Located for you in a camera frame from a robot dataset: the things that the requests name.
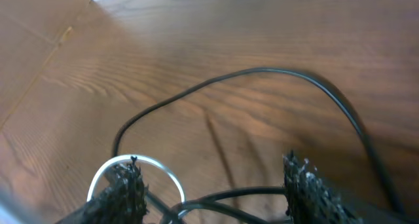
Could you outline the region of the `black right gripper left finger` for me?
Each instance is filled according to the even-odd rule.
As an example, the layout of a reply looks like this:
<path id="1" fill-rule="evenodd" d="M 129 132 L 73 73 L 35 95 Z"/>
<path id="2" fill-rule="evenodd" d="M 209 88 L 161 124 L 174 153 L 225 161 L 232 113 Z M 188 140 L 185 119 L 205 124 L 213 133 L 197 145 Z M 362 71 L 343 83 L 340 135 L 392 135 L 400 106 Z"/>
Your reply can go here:
<path id="1" fill-rule="evenodd" d="M 146 187 L 137 157 L 126 168 L 115 168 L 117 179 L 97 197 L 58 221 L 58 224 L 134 224 L 147 215 Z"/>

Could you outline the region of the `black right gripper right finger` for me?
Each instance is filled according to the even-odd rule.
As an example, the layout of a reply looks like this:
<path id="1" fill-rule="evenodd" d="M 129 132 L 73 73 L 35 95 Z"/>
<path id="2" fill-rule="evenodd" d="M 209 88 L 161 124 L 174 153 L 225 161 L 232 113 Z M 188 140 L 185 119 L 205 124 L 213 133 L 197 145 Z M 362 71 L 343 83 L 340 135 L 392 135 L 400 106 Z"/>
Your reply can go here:
<path id="1" fill-rule="evenodd" d="M 363 218 L 350 211 L 340 194 L 326 186 L 294 153 L 283 156 L 284 189 L 289 215 L 294 223 L 351 224 Z"/>

